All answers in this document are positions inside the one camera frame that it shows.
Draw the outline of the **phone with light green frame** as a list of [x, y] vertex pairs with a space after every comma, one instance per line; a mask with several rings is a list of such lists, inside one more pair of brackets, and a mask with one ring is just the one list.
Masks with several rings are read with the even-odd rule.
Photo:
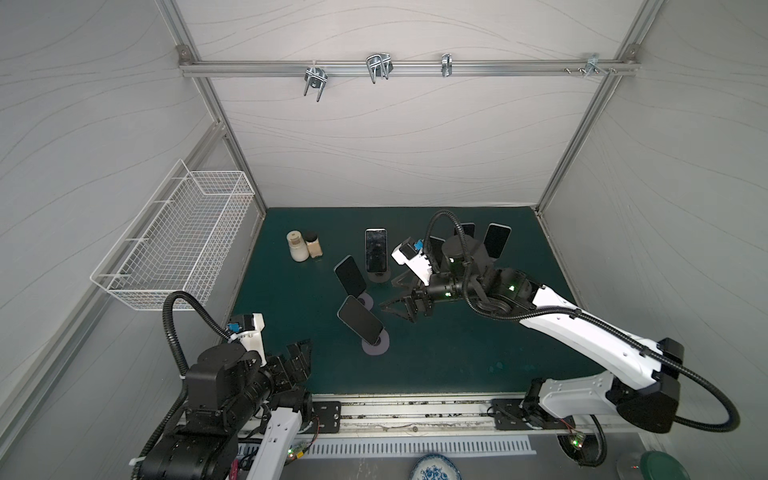
[[345, 298], [337, 318], [368, 343], [373, 343], [384, 329], [383, 323], [351, 295]]

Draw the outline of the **phone with dark frame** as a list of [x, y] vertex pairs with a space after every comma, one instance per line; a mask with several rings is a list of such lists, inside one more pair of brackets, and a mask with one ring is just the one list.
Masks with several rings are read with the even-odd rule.
[[433, 267], [434, 272], [440, 272], [442, 270], [442, 263], [443, 263], [443, 252], [442, 247], [444, 245], [445, 240], [440, 237], [436, 237], [431, 235], [429, 237], [429, 246], [430, 246], [430, 260]]

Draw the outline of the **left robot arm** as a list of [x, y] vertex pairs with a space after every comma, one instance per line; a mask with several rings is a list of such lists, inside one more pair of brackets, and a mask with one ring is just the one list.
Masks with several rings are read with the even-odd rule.
[[311, 374], [313, 343], [288, 345], [286, 356], [263, 359], [239, 342], [199, 355], [185, 375], [183, 424], [160, 429], [143, 449], [135, 479], [223, 479], [238, 454], [239, 434], [259, 412], [268, 422], [249, 474], [278, 478], [299, 430], [310, 421], [312, 400], [304, 387]]

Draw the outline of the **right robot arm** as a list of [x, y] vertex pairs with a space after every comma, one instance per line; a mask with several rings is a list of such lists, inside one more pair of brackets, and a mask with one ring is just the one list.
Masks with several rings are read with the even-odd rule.
[[453, 236], [441, 246], [440, 259], [407, 239], [392, 259], [406, 267], [394, 285], [399, 317], [410, 322], [429, 316], [439, 302], [470, 302], [484, 315], [509, 317], [545, 334], [603, 367], [603, 372], [570, 380], [535, 379], [520, 402], [520, 417], [531, 427], [572, 415], [617, 415], [652, 433], [667, 433], [679, 406], [677, 373], [666, 361], [683, 353], [671, 339], [654, 342], [615, 328], [600, 327], [551, 288], [513, 268], [498, 268], [475, 239]]

